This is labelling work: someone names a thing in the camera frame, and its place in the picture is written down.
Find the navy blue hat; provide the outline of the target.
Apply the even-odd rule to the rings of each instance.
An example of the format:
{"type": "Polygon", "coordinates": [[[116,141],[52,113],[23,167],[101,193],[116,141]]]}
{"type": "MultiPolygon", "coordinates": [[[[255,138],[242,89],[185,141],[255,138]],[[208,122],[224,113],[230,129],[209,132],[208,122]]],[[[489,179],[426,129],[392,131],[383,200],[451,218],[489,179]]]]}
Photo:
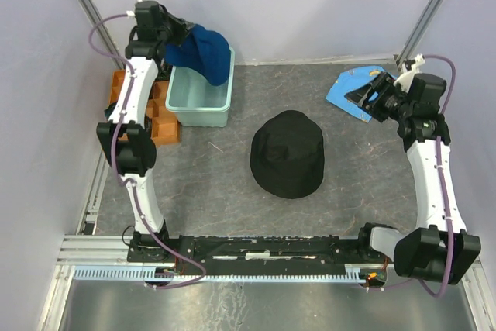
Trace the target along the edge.
{"type": "Polygon", "coordinates": [[[214,30],[194,25],[180,46],[167,44],[164,59],[175,67],[186,67],[201,74],[212,86],[229,79],[231,51],[224,36],[214,30]]]}

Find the black hat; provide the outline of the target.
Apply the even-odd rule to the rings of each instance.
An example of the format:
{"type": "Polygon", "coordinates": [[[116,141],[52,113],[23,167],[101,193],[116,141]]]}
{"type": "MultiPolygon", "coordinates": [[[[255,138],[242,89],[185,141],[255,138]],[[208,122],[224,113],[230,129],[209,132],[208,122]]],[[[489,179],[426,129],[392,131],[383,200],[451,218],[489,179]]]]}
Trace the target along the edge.
{"type": "Polygon", "coordinates": [[[325,147],[321,128],[306,114],[286,110],[255,133],[250,170],[255,182],[279,198],[314,193],[324,178],[325,147]]]}

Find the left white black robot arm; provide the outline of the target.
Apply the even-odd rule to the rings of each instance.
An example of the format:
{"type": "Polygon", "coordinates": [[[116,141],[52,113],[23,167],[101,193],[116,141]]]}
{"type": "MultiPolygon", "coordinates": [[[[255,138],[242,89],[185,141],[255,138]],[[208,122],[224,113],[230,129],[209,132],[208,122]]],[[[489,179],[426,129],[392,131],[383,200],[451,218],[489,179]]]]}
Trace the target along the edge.
{"type": "Polygon", "coordinates": [[[181,45],[193,25],[156,1],[139,0],[124,17],[136,21],[121,59],[125,76],[112,113],[97,125],[96,133],[131,201],[135,222],[130,248],[144,249],[153,260],[162,261],[171,254],[171,242],[153,186],[157,148],[146,129],[146,108],[167,45],[181,45]]]}

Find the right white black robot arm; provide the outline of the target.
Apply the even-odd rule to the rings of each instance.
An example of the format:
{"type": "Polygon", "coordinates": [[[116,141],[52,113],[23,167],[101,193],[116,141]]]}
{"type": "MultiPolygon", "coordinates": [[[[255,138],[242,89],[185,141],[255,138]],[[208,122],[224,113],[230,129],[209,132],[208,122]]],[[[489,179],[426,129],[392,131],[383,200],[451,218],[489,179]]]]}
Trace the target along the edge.
{"type": "Polygon", "coordinates": [[[417,222],[406,235],[378,224],[357,240],[356,255],[373,262],[392,259],[397,275],[425,284],[458,284],[481,252],[481,240],[470,235],[456,204],[450,176],[450,132],[439,101],[447,83],[441,77],[414,73],[404,88],[381,72],[364,86],[346,93],[348,101],[379,122],[393,119],[415,183],[417,222]]]}

